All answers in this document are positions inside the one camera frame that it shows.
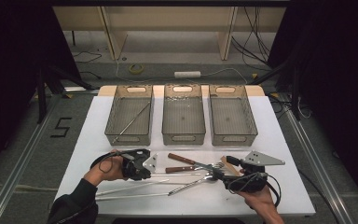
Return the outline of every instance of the wooden handle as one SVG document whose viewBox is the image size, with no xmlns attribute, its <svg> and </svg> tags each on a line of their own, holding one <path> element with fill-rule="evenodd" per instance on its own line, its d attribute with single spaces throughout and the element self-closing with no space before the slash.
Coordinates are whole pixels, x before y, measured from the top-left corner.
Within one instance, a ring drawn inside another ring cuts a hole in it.
<svg viewBox="0 0 358 224">
<path fill-rule="evenodd" d="M 178 166 L 178 167 L 167 167 L 165 168 L 165 174 L 180 172 L 180 171 L 194 171 L 195 166 Z"/>
<path fill-rule="evenodd" d="M 222 158 L 220 158 L 220 160 L 225 164 L 225 166 L 228 168 L 228 170 L 229 170 L 232 174 L 234 174 L 234 175 L 236 175 L 236 176 L 240 176 L 240 175 L 241 175 L 241 173 L 240 173 L 239 171 L 237 171 L 231 163 L 228 163 L 228 162 L 227 162 L 227 158 L 226 158 L 225 156 L 222 157 Z"/>
<path fill-rule="evenodd" d="M 195 161 L 192 161 L 190 159 L 187 159 L 185 157 L 181 157 L 181 156 L 178 156 L 178 155 L 175 155 L 175 154 L 172 154 L 172 153 L 168 154 L 168 158 L 171 158 L 171 159 L 176 160 L 176 161 L 182 161 L 182 162 L 192 164 L 192 165 L 196 164 Z"/>
</svg>

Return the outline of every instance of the human hand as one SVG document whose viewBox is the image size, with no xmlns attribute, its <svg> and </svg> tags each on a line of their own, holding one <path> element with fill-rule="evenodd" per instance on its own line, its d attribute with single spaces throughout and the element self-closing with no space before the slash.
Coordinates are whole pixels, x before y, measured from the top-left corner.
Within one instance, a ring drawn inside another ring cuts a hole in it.
<svg viewBox="0 0 358 224">
<path fill-rule="evenodd" d="M 267 224 L 281 224 L 283 220 L 278 214 L 275 204 L 272 200 L 269 187 L 266 185 L 263 189 L 257 192 L 243 192 L 236 191 L 237 194 L 245 199 L 245 203 L 254 209 Z"/>
<path fill-rule="evenodd" d="M 84 179 L 97 187 L 104 180 L 123 179 L 121 172 L 123 158 L 120 156 L 108 157 L 95 164 L 85 175 Z"/>
</svg>

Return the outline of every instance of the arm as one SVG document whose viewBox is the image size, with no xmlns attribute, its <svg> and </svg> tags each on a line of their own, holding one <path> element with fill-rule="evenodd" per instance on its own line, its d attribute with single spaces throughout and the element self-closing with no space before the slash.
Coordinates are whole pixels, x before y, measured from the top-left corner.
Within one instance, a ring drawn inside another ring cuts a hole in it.
<svg viewBox="0 0 358 224">
<path fill-rule="evenodd" d="M 281 216 L 272 201 L 269 187 L 265 186 L 262 190 L 254 193 L 237 192 L 245 199 L 246 204 L 253 208 L 266 224 L 283 224 Z"/>
<path fill-rule="evenodd" d="M 122 162 L 122 157 L 110 157 L 93 166 L 71 194 L 62 195 L 54 202 L 48 215 L 48 224 L 94 223 L 98 215 L 98 205 L 95 203 L 97 186 L 104 180 L 123 179 Z"/>
</svg>

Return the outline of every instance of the white table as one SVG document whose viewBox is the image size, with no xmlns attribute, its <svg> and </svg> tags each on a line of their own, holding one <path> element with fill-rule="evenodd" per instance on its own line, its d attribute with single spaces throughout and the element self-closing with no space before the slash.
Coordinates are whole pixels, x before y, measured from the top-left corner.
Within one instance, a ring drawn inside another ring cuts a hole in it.
<svg viewBox="0 0 358 224">
<path fill-rule="evenodd" d="M 155 97 L 151 145 L 148 148 L 152 154 L 158 153 L 157 173 L 163 174 L 167 166 L 184 166 L 186 164 L 168 159 L 169 152 L 190 158 L 194 161 L 211 163 L 220 161 L 222 156 L 234 156 L 239 159 L 252 150 L 260 151 L 286 162 L 282 166 L 267 166 L 266 172 L 278 179 L 282 188 L 282 200 L 278 206 L 281 215 L 310 216 L 315 210 L 310 197 L 305 190 L 296 165 L 286 145 L 282 130 L 266 96 L 250 96 L 250 105 L 255 117 L 258 136 L 251 147 L 214 147 L 211 144 L 209 108 L 207 97 L 204 96 L 204 116 L 206 134 L 202 146 L 164 146 L 162 141 L 162 96 Z M 109 116 L 113 97 L 94 97 L 89 113 L 79 135 L 72 158 L 62 179 L 56 198 L 71 193 L 79 179 L 88 171 L 91 163 L 110 151 L 110 146 L 104 129 Z M 142 147 L 115 147 L 130 149 Z M 186 176 L 152 176 L 143 181 L 103 182 L 98 191 L 122 189 L 147 182 L 169 179 L 164 184 L 149 185 L 138 189 L 116 192 L 108 196 L 133 194 L 167 193 L 185 183 L 202 178 L 203 175 Z M 268 182 L 278 189 L 277 184 L 269 178 Z M 114 217 L 243 217 L 255 215 L 243 201 L 243 198 L 231 194 L 224 188 L 221 181 L 215 183 L 203 182 L 173 196 L 155 196 L 143 198 L 115 199 L 98 202 L 99 213 Z"/>
</svg>

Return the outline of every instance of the knife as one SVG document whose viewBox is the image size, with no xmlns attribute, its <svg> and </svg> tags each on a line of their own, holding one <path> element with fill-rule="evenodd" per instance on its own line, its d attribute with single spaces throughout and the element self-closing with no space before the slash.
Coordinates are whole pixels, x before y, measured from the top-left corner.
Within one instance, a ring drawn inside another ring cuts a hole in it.
<svg viewBox="0 0 358 224">
<path fill-rule="evenodd" d="M 192 161 L 191 159 L 181 157 L 181 156 L 178 156 L 178 155 L 173 154 L 173 153 L 169 153 L 168 158 L 176 160 L 176 161 L 182 161 L 182 162 L 188 163 L 188 164 L 196 166 L 196 167 L 201 167 L 201 168 L 203 168 L 205 170 L 209 170 L 209 171 L 213 170 L 213 167 L 212 167 L 211 164 L 207 165 L 207 164 L 203 164 L 203 163 L 200 163 L 200 162 L 197 162 L 197 161 Z"/>
<path fill-rule="evenodd" d="M 196 171 L 201 169 L 201 167 L 196 166 L 177 166 L 177 167 L 167 167 L 165 168 L 165 173 L 174 173 L 174 172 L 181 172 L 181 171 Z"/>
</svg>

